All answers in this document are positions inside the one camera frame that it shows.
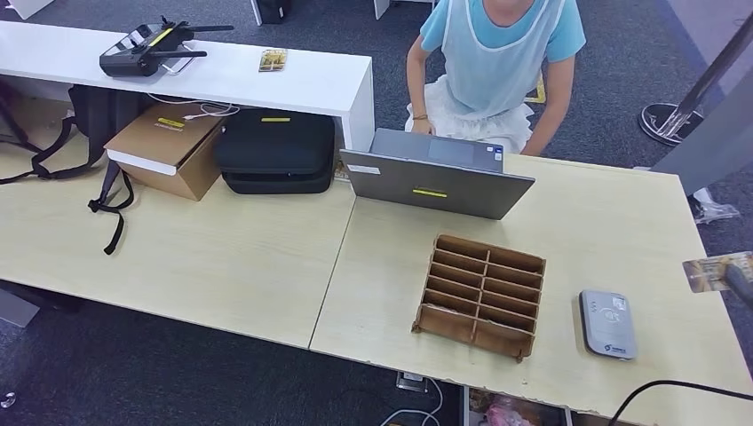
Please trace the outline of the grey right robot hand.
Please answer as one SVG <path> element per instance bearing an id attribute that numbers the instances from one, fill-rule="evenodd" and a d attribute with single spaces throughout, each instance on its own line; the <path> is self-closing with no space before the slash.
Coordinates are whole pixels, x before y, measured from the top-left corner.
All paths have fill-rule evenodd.
<path id="1" fill-rule="evenodd" d="M 752 282 L 748 281 L 743 270 L 735 264 L 725 266 L 724 281 L 727 287 L 750 309 L 752 309 Z"/>

